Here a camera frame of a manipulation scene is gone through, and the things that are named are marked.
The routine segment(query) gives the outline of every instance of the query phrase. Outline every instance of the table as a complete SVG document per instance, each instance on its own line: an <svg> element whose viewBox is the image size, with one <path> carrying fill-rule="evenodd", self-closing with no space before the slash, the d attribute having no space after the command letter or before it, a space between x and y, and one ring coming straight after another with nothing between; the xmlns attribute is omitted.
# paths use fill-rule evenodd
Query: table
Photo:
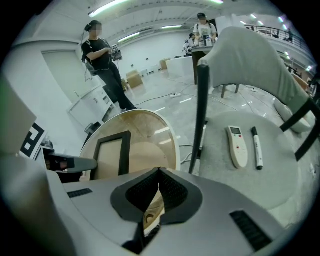
<svg viewBox="0 0 320 256"><path fill-rule="evenodd" d="M194 72L192 57L167 60L166 66L170 77L187 77Z"/></svg>
<svg viewBox="0 0 320 256"><path fill-rule="evenodd" d="M196 47L192 49L192 62L193 62L193 73L194 73L194 84L198 84L198 74L197 74L197 65L198 61L206 56L211 50L213 46L209 47Z"/></svg>
<svg viewBox="0 0 320 256"><path fill-rule="evenodd" d="M248 150L244 169L234 167L228 126L241 127ZM263 169L256 170L254 139L256 127L261 142ZM298 162L283 131L266 118L246 112L223 112L208 118L201 152L199 176L228 185L266 210L284 204L298 185Z"/></svg>
<svg viewBox="0 0 320 256"><path fill-rule="evenodd" d="M107 121L90 137L80 157L93 158L99 139L126 131L131 132L129 173L154 167L180 170L180 150L174 130L162 116L144 109L127 111ZM100 147L95 174L97 180L118 176L120 148L120 140L105 143ZM89 181L90 174L90 170L84 172L80 181ZM163 210L163 199L158 191L144 214L144 228L148 228Z"/></svg>

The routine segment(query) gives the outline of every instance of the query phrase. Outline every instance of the ceiling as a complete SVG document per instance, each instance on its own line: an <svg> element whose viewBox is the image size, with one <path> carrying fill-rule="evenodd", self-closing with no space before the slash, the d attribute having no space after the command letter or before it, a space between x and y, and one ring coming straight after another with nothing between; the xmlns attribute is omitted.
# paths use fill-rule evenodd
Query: ceiling
<svg viewBox="0 0 320 256"><path fill-rule="evenodd" d="M155 34L161 27L182 25L179 30L190 30L197 22L197 13L204 12L208 19L252 13L278 15L279 11L267 0L127 0L94 18L89 13L113 0L54 0L41 15L34 17L21 33L20 40L41 39L79 42L84 27L92 20L103 24L102 37L111 44L137 32Z"/></svg>

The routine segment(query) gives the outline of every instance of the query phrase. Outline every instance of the white floor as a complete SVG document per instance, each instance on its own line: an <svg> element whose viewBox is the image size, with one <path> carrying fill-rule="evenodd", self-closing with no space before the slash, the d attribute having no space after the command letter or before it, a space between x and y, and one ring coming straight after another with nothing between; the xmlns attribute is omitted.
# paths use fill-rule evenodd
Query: white floor
<svg viewBox="0 0 320 256"><path fill-rule="evenodd" d="M234 93L235 89L235 85L227 86L224 98L221 98L222 86L216 88L208 100L207 117L227 111L245 111L261 115L278 126L284 123L273 106L275 98L271 94L244 85L240 86L237 94ZM167 95L171 93L182 95L170 98ZM143 85L130 89L126 95L139 109L156 111L164 116L172 125L180 145L193 144L197 112L197 86L194 85L193 74L190 77L173 79L169 78L166 70L160 71L144 77ZM117 108L110 112L109 118L120 113L119 105L116 106ZM291 142L292 149L296 151L308 133L296 134L288 130L285 135ZM181 160L191 152L192 147L181 147ZM298 162L299 179L296 193L285 204L269 211L284 227L287 228L303 220L308 213L314 194L318 191L319 163L320 142L317 140L311 150ZM188 172L189 164L190 162L184 163L181 171ZM197 160L194 175L199 175L199 166Z"/></svg>

